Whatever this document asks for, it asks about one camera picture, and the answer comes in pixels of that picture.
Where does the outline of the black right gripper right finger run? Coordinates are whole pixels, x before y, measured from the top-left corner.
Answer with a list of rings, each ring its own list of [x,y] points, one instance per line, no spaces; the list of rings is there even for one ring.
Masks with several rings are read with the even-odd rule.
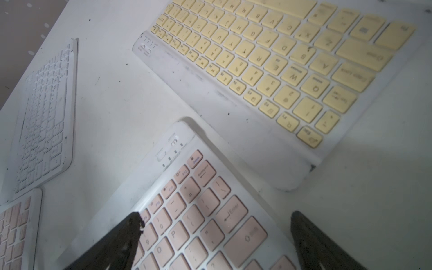
[[[300,211],[292,213],[290,229],[301,269],[366,269]]]

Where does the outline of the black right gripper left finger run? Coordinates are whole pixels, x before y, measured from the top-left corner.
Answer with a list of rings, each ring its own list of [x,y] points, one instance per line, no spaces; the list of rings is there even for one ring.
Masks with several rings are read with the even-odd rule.
[[[132,212],[67,270],[131,270],[145,223]]]

